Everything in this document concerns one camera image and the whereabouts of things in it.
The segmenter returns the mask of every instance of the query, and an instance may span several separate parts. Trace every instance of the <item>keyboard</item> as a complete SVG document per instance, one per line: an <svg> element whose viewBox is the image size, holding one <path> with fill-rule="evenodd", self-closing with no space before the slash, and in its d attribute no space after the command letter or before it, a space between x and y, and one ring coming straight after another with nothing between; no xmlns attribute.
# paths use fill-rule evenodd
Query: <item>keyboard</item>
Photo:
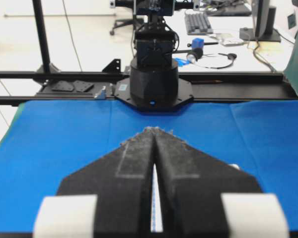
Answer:
<svg viewBox="0 0 298 238"><path fill-rule="evenodd" d="M188 35L213 34L213 29L206 13L187 14L184 19Z"/></svg>

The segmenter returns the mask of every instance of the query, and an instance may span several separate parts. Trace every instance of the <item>sticker label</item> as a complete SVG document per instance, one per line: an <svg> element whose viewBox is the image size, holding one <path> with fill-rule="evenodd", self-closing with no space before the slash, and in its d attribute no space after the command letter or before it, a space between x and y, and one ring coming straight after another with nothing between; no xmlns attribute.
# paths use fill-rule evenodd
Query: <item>sticker label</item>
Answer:
<svg viewBox="0 0 298 238"><path fill-rule="evenodd" d="M128 87L128 84L121 84L120 86L119 86L119 91L125 91L126 89L127 89L127 87Z"/></svg>
<svg viewBox="0 0 298 238"><path fill-rule="evenodd" d="M289 29L292 29L295 26L297 26L296 14L293 13L293 14L291 14L291 15L288 16L288 28Z"/></svg>

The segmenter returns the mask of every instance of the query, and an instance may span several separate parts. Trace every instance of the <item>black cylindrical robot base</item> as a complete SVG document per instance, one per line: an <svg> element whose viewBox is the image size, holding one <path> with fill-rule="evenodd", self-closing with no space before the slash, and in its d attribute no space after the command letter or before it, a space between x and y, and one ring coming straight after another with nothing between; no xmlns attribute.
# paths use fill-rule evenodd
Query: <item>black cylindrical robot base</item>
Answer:
<svg viewBox="0 0 298 238"><path fill-rule="evenodd" d="M167 103L178 95L178 63L172 60L170 67L137 67L137 58L131 62L130 94L135 100L146 103Z"/></svg>

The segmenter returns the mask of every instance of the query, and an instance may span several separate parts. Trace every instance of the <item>white fingertip pad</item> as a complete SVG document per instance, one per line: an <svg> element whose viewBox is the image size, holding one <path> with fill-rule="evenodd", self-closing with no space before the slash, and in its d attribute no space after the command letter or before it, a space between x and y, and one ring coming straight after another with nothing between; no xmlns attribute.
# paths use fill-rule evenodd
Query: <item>white fingertip pad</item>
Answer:
<svg viewBox="0 0 298 238"><path fill-rule="evenodd" d="M274 194L222 193L230 238L289 238L283 210Z"/></svg>
<svg viewBox="0 0 298 238"><path fill-rule="evenodd" d="M34 238L93 238L97 195L45 197Z"/></svg>

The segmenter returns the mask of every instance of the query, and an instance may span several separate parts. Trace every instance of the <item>blue table cover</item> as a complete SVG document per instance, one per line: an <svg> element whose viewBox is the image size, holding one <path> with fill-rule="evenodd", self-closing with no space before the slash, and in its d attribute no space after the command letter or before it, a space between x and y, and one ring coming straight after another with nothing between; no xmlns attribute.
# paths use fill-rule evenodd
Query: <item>blue table cover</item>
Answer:
<svg viewBox="0 0 298 238"><path fill-rule="evenodd" d="M65 176L158 126L255 175L298 231L298 101L190 104L140 113L119 101L28 102L0 144L0 232L31 232Z"/></svg>

